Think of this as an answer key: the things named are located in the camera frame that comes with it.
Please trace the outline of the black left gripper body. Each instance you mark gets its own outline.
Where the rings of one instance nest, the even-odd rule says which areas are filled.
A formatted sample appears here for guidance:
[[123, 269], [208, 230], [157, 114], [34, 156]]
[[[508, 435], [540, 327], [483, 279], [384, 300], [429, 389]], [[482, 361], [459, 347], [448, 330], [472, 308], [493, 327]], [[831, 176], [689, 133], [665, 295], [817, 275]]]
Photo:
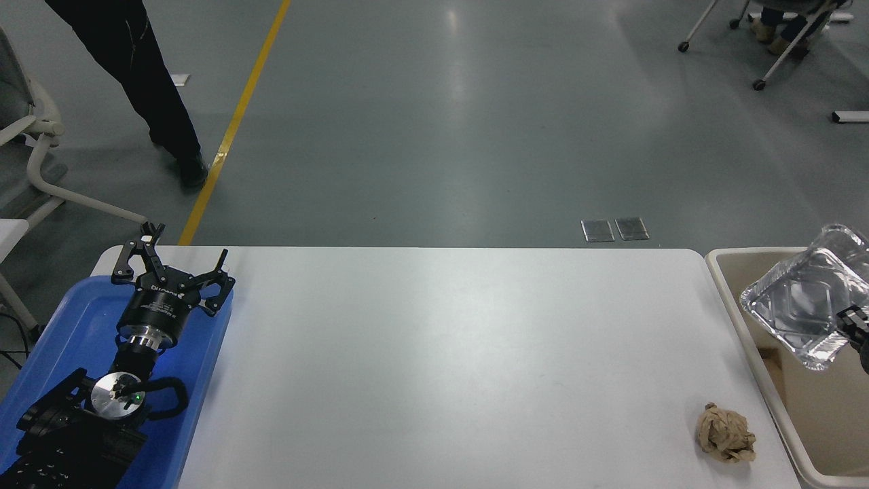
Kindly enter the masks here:
[[146, 273], [136, 280], [133, 297], [117, 324], [117, 332], [128, 338], [147, 326], [161, 331], [166, 338], [180, 338], [193, 307], [201, 300], [198, 286], [191, 276], [177, 269], [166, 270], [166, 280]]

